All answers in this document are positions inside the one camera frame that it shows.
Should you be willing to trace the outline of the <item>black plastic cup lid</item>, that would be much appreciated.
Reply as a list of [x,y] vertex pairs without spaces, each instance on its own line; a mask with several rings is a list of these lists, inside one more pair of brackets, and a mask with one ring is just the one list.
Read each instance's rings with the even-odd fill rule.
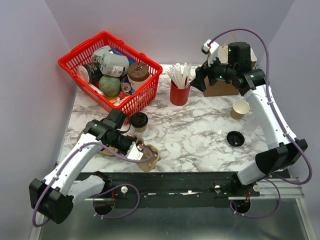
[[130,118],[130,123],[134,128],[143,128],[148,124],[148,116],[143,112],[136,112]]

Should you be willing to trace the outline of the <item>brown paper coffee cup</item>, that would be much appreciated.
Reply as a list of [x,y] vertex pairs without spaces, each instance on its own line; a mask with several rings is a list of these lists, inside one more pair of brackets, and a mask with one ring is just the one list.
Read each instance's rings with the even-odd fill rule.
[[134,126],[134,129],[138,133],[143,133],[147,129],[147,125],[145,125],[145,126]]

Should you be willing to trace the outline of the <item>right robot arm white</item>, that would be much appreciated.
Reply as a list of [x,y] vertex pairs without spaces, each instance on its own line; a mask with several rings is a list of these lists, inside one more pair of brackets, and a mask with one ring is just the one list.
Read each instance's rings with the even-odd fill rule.
[[190,85],[201,92],[207,89],[206,79],[210,86],[221,81],[233,85],[248,102],[262,128],[268,150],[258,153],[254,162],[240,170],[230,183],[230,191],[241,196],[247,192],[248,185],[296,163],[308,144],[305,139],[298,139],[287,125],[266,83],[264,71],[252,68],[250,45],[230,43],[227,63],[220,62],[219,47],[211,40],[203,44],[201,50],[207,60],[196,68]]

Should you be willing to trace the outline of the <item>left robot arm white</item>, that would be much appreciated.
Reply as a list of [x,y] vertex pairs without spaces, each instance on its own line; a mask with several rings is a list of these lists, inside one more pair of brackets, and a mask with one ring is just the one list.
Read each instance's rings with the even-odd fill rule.
[[108,175],[99,171],[81,182],[74,183],[87,163],[102,149],[127,162],[142,161],[144,147],[137,138],[125,135],[124,131],[120,130],[127,119],[125,113],[114,108],[107,117],[91,120],[64,160],[42,180],[35,178],[30,183],[29,197],[33,208],[34,227],[42,226],[36,222],[37,213],[60,224],[70,215],[74,205],[88,197],[104,198],[117,188],[135,188],[127,183],[113,186]]

